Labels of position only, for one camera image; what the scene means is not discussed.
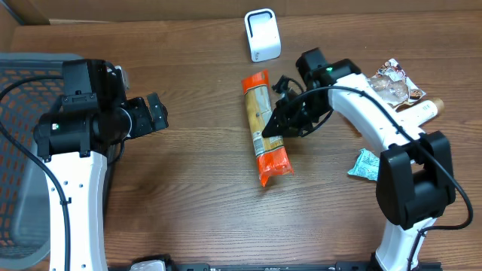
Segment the teal snack wrapper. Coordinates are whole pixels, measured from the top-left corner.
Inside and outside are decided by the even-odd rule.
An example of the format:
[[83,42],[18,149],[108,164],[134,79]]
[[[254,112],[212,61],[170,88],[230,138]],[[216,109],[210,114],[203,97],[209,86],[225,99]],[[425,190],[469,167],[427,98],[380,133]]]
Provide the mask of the teal snack wrapper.
[[347,174],[355,177],[366,178],[370,181],[377,181],[380,158],[366,148],[362,148],[359,152],[360,154],[355,162],[355,165],[347,172]]

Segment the clear plastic pouch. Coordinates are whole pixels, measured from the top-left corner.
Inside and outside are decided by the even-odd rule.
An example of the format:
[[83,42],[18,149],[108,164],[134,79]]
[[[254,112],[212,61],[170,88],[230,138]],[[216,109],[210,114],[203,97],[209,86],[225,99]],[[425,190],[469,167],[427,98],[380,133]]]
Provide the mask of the clear plastic pouch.
[[426,94],[407,76],[405,70],[395,59],[387,60],[368,78],[371,88],[392,108],[412,105]]

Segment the white tube with gold cap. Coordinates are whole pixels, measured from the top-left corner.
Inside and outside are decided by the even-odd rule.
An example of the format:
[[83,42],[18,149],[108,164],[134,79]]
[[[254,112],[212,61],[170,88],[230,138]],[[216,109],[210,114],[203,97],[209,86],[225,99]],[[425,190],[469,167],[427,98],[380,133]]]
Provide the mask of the white tube with gold cap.
[[427,99],[398,112],[404,123],[421,126],[437,117],[445,109],[444,102],[439,98]]

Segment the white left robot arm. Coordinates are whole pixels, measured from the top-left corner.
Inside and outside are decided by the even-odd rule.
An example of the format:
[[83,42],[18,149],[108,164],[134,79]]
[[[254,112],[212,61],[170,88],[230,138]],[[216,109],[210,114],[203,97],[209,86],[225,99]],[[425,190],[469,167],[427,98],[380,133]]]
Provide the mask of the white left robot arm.
[[109,151],[168,127],[156,93],[128,99],[127,75],[100,59],[62,64],[58,109],[34,128],[50,182],[50,269],[106,270],[103,208]]

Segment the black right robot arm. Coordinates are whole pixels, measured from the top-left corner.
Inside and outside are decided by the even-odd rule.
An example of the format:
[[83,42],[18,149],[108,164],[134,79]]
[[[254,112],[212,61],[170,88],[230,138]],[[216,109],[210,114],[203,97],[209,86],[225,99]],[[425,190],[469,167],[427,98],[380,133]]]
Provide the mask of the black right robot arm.
[[280,95],[264,137],[304,137],[337,111],[380,154],[376,198],[387,219],[380,246],[366,270],[440,270],[421,263],[427,232],[456,199],[450,143],[441,132],[425,133],[422,120],[404,119],[372,89],[350,59],[329,63],[320,49],[302,53],[296,68],[300,92],[282,76],[273,85]]

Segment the white barcode scanner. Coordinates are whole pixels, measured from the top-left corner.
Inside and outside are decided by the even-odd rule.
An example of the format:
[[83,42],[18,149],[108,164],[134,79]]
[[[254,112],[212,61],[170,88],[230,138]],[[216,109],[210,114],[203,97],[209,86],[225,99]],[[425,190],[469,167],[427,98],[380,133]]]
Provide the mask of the white barcode scanner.
[[252,62],[278,58],[282,46],[276,15],[269,8],[249,11],[244,17]]

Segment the grey plastic mesh basket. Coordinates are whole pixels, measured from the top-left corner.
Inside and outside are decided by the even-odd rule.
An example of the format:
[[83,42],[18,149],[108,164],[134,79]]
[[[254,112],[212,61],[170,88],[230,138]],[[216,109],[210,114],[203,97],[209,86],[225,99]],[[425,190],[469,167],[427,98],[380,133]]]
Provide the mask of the grey plastic mesh basket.
[[1,265],[26,269],[50,258],[50,200],[46,167],[34,128],[58,109],[62,64],[74,54],[1,55]]

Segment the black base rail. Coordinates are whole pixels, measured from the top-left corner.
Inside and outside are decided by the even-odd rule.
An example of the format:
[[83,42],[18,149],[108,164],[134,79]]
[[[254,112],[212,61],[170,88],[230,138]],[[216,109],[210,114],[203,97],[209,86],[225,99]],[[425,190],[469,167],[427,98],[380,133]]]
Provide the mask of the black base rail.
[[294,264],[294,265],[210,265],[207,263],[175,263],[168,255],[145,257],[132,262],[127,270],[163,271],[382,271],[382,270],[442,270],[440,263],[419,263],[400,266],[383,264],[372,254],[369,261],[339,261],[333,264]]

